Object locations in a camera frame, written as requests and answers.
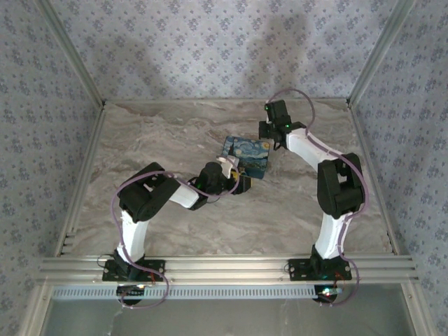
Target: white arm segment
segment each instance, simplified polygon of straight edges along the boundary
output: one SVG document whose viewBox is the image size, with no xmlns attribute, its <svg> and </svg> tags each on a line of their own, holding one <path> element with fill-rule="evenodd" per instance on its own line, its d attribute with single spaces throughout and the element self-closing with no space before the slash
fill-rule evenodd
<svg viewBox="0 0 448 336">
<path fill-rule="evenodd" d="M 170 201 L 180 204 L 182 207 L 189 209 L 196 203 L 199 195 L 193 189 L 181 184 L 176 192 L 169 198 Z M 145 236 L 150 220 L 134 223 L 132 217 L 127 211 L 121 211 L 123 240 L 125 241 L 126 251 L 132 261 L 137 261 L 145 254 Z M 123 253 L 123 246 L 118 245 L 117 248 L 120 257 L 127 262 Z"/>
<path fill-rule="evenodd" d="M 329 151 L 341 154 L 338 150 L 332 149 L 325 145 L 322 141 L 317 139 L 314 135 L 308 132 L 308 137 L 311 137 L 317 143 L 321 144 L 323 147 L 327 148 Z M 299 155 L 303 160 L 305 160 L 313 169 L 317 172 L 318 163 L 324 160 L 334 160 L 336 157 L 328 154 L 315 147 L 305 135 L 305 128 L 295 129 L 291 133 L 286 135 L 286 147 L 291 152 Z M 324 213 L 322 218 L 321 233 L 316 241 L 316 250 L 322 259 L 331 259 L 339 255 L 337 249 L 337 238 L 340 235 L 342 224 L 344 219 L 350 213 L 346 213 L 334 219 L 332 216 Z M 344 251 L 344 240 L 347 231 L 345 232 L 341 241 L 341 252 Z"/>
<path fill-rule="evenodd" d="M 230 179 L 233 167 L 238 167 L 239 158 L 235 156 L 228 155 L 227 158 L 218 156 L 217 161 L 221 163 L 221 168 L 223 169 L 223 175 Z"/>
</svg>

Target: wall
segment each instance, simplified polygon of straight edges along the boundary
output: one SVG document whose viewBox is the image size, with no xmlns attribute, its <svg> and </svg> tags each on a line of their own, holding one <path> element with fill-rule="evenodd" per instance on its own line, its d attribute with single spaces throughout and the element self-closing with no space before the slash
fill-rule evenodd
<svg viewBox="0 0 448 336">
<path fill-rule="evenodd" d="M 347 97 L 393 0 L 54 0 L 103 98 Z"/>
<path fill-rule="evenodd" d="M 419 1 L 356 112 L 397 236 L 448 335 L 448 4 Z"/>
<path fill-rule="evenodd" d="M 0 335 L 14 335 L 51 256 L 95 120 L 32 1 L 0 1 Z"/>
</svg>

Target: enclosure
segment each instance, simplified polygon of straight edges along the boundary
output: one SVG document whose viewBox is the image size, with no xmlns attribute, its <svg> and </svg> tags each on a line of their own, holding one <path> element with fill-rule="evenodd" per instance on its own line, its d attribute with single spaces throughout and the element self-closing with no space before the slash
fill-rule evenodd
<svg viewBox="0 0 448 336">
<path fill-rule="evenodd" d="M 121 335 L 128 323 L 136 335 L 448 333 L 446 9 L 434 0 L 3 2 L 2 335 Z M 114 191 L 152 162 L 188 180 L 227 136 L 257 140 L 266 100 L 285 88 L 311 97 L 314 136 L 360 157 L 370 206 L 344 242 L 357 296 L 328 310 L 310 300 L 328 281 L 290 280 L 285 264 L 308 258 L 321 230 L 317 174 L 271 147 L 248 192 L 160 210 L 145 254 L 166 261 L 170 296 L 151 320 L 123 309 L 122 283 L 102 281 L 101 268 L 119 242 Z M 280 98 L 293 122 L 310 122 L 304 97 Z M 163 285 L 147 285 L 145 301 L 161 297 Z M 344 281 L 341 297 L 355 287 Z M 367 307 L 370 321 L 359 314 Z M 168 328 L 168 315 L 209 317 Z M 88 316 L 102 323 L 77 330 Z"/>
</svg>

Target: black mounting bracket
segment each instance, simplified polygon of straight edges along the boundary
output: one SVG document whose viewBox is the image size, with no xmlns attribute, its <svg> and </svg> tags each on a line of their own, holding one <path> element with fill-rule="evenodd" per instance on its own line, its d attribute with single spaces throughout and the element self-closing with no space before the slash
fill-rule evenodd
<svg viewBox="0 0 448 336">
<path fill-rule="evenodd" d="M 131 286 L 118 286 L 117 290 L 115 291 L 115 295 L 117 295 L 117 298 L 121 298 L 123 303 L 128 306 L 134 306 L 137 303 L 141 301 L 140 298 L 142 298 L 145 295 L 145 288 L 131 285 Z"/>
<path fill-rule="evenodd" d="M 343 154 L 343 157 L 363 173 L 357 154 Z M 339 182 L 338 176 L 346 181 Z M 358 211 L 364 198 L 361 180 L 341 159 L 324 160 L 317 165 L 317 200 L 323 212 L 338 219 L 343 214 Z"/>
<path fill-rule="evenodd" d="M 136 264 L 158 271 L 159 273 L 165 273 L 165 260 L 159 259 L 145 259 L 140 258 L 135 262 Z M 135 268 L 131 264 L 125 262 L 117 250 L 113 252 L 113 259 L 107 260 L 104 265 L 103 281 L 136 281 L 136 282 L 162 282 L 162 277 L 151 274 L 150 272 L 144 272 L 138 268 Z"/>
<path fill-rule="evenodd" d="M 153 162 L 127 181 L 143 174 L 163 172 L 164 170 L 160 164 Z M 134 223 L 147 221 L 157 214 L 180 186 L 181 184 L 175 178 L 163 174 L 142 178 L 124 187 L 118 193 L 120 208 L 128 212 Z"/>
<path fill-rule="evenodd" d="M 288 260 L 288 273 L 291 281 L 341 281 L 351 280 L 350 264 L 340 256 L 322 259 L 313 245 L 308 259 Z"/>
<path fill-rule="evenodd" d="M 291 121 L 284 100 L 267 103 L 265 105 L 265 111 L 267 112 L 269 122 L 260 121 L 258 123 L 258 138 L 273 139 L 274 151 L 280 147 L 286 148 L 286 135 L 288 133 L 306 127 L 300 121 Z"/>
</svg>

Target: aluminum frame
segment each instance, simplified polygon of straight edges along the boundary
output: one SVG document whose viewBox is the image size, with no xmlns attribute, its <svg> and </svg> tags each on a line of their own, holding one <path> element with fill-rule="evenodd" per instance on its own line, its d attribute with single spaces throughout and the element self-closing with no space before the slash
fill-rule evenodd
<svg viewBox="0 0 448 336">
<path fill-rule="evenodd" d="M 65 54 L 65 57 L 73 67 L 73 70 L 78 75 L 81 84 L 83 85 L 90 100 L 100 108 L 102 106 L 102 98 L 98 91 L 92 76 L 85 67 L 81 56 L 76 50 L 69 35 L 65 31 L 64 23 L 59 18 L 57 11 L 49 0 L 34 0 L 37 8 L 40 10 L 43 19 L 47 22 L 48 28 L 53 33 L 59 46 Z"/>
<path fill-rule="evenodd" d="M 139 296 L 142 300 L 161 300 L 166 287 L 147 285 Z M 117 300 L 115 286 L 55 286 L 52 297 L 55 300 Z M 316 299 L 314 285 L 175 285 L 169 289 L 167 300 L 271 300 L 271 299 Z"/>
<path fill-rule="evenodd" d="M 358 79 L 351 89 L 349 102 L 350 107 L 357 105 L 361 100 L 364 91 L 370 84 L 379 65 L 386 56 L 387 51 L 392 45 L 395 37 L 401 30 L 407 16 L 412 10 L 416 0 L 398 0 L 388 17 L 385 27 L 382 29 L 372 52 L 370 53 L 367 62 L 364 64 Z"/>
<path fill-rule="evenodd" d="M 355 113 L 351 110 L 349 112 L 395 253 L 353 254 L 349 257 L 355 260 L 360 269 L 361 284 L 401 284 L 416 334 L 422 336 L 437 335 L 412 258 L 400 254 L 400 247 L 393 232 L 391 219 L 385 212 L 384 199 L 379 189 L 372 161 L 368 156 L 368 147 L 363 138 L 358 119 Z M 78 258 L 67 256 L 75 237 L 76 222 L 84 200 L 104 117 L 105 112 L 101 111 L 90 138 L 80 178 L 76 184 L 64 229 L 57 244 L 55 256 L 60 258 L 47 258 L 43 261 L 41 271 L 36 278 L 38 285 L 32 291 L 19 331 L 21 336 L 40 335 L 46 320 L 54 286 L 101 285 L 116 287 L 119 284 L 104 283 L 101 280 L 102 268 L 97 265 L 97 256 Z M 231 284 L 292 286 L 296 285 L 297 282 L 289 281 L 289 276 L 284 271 L 287 259 L 308 257 L 308 255 L 215 255 L 157 258 L 164 258 L 167 261 L 166 275 L 174 286 L 176 284 L 185 286 Z M 304 284 L 328 284 L 328 282 L 308 281 Z"/>
</svg>

